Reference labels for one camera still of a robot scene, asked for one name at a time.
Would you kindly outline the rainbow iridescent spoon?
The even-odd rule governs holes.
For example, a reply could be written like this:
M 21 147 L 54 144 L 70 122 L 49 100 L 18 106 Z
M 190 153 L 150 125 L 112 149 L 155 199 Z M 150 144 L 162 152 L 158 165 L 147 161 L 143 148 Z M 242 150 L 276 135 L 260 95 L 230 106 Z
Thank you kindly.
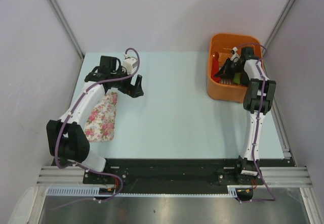
M 214 54 L 213 54 L 213 57 L 216 58 L 216 59 L 218 60 L 218 58 L 219 58 L 219 53 L 214 53 Z

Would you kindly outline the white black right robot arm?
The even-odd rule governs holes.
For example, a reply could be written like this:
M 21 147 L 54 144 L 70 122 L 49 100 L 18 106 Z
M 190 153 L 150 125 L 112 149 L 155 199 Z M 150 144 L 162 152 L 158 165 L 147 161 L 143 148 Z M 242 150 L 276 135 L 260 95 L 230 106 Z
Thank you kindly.
M 252 177 L 261 176 L 259 168 L 259 143 L 261 129 L 266 114 L 271 110 L 276 82 L 270 80 L 262 67 L 262 57 L 255 55 L 253 46 L 264 48 L 258 43 L 244 43 L 233 47 L 231 57 L 213 77 L 234 79 L 236 73 L 244 76 L 247 91 L 243 100 L 243 108 L 247 112 L 247 130 L 244 145 L 234 168 L 234 180 L 246 184 Z

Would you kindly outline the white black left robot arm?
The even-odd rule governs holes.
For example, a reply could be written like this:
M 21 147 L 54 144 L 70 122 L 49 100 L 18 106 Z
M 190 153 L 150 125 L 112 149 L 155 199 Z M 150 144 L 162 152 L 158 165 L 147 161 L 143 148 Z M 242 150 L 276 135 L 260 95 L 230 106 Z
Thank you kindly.
M 90 149 L 84 129 L 92 110 L 110 89 L 115 88 L 132 98 L 144 95 L 142 76 L 137 75 L 132 83 L 139 66 L 138 55 L 132 57 L 125 53 L 123 60 L 101 56 L 99 65 L 85 77 L 76 101 L 58 120 L 49 120 L 46 125 L 49 150 L 59 168 L 63 168 L 59 161 L 64 160 L 69 165 L 80 164 L 94 171 L 94 177 L 100 183 L 111 180 L 112 171 L 105 167 L 106 159 Z

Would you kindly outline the red paper napkin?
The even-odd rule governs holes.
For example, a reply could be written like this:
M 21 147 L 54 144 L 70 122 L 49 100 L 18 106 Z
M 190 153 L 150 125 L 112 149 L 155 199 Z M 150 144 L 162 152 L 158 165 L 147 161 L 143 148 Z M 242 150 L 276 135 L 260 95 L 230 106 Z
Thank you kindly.
M 215 78 L 215 75 L 219 72 L 219 61 L 218 57 L 214 57 L 212 60 L 212 71 L 211 71 L 211 77 Z

